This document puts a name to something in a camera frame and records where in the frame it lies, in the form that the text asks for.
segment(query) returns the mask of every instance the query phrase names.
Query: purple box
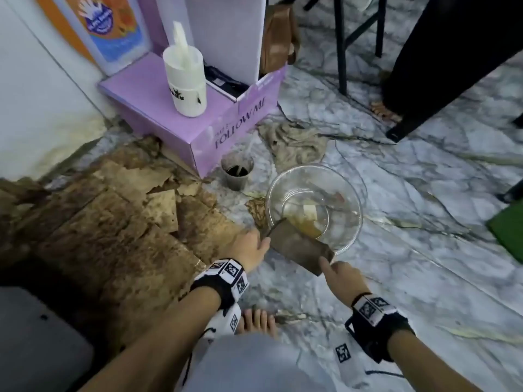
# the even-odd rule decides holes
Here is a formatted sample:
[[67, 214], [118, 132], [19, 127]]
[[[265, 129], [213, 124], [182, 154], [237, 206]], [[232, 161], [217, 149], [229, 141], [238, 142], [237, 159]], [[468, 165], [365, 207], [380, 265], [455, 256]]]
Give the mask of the purple box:
[[207, 109], [195, 118], [176, 111], [164, 62], [154, 53], [102, 81], [99, 87], [115, 100], [118, 112], [136, 134], [159, 137], [204, 177], [238, 139], [276, 106], [285, 69], [267, 74], [251, 85], [236, 103], [207, 85]]

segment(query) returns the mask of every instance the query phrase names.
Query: green mat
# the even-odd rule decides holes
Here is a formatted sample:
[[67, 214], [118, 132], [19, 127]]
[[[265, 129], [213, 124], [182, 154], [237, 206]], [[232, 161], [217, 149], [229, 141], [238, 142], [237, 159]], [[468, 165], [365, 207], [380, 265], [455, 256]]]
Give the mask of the green mat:
[[510, 204], [487, 222], [500, 244], [523, 264], [523, 200]]

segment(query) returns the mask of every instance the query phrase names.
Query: clear glass bowl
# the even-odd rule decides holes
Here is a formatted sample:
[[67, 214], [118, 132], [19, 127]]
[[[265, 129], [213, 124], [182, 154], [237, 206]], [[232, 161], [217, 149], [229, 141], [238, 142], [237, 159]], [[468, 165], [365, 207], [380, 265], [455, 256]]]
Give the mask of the clear glass bowl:
[[298, 165], [280, 173], [267, 192], [265, 209], [269, 227], [287, 217], [337, 255], [354, 243], [363, 223], [352, 185], [321, 164]]

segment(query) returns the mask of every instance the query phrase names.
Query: damaged floor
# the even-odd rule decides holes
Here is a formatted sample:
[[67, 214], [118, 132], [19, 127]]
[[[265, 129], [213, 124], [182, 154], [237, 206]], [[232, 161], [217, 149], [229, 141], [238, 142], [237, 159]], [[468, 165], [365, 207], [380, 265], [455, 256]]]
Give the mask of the damaged floor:
[[241, 228], [202, 181], [143, 140], [54, 193], [3, 182], [0, 283], [40, 298], [97, 348], [132, 343]]

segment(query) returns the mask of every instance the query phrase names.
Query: bare foot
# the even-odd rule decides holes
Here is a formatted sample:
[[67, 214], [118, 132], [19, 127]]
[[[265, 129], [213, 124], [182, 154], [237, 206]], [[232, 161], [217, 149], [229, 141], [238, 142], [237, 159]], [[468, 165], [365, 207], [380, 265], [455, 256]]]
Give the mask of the bare foot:
[[242, 318], [239, 320], [236, 334], [250, 333], [259, 331], [270, 335], [278, 340], [278, 330], [276, 329], [276, 320], [274, 316], [267, 315], [265, 310], [245, 310]]
[[382, 120], [389, 120], [393, 122], [401, 122], [402, 116], [393, 113], [385, 107], [383, 102], [372, 102], [370, 103], [370, 110], [375, 113]]

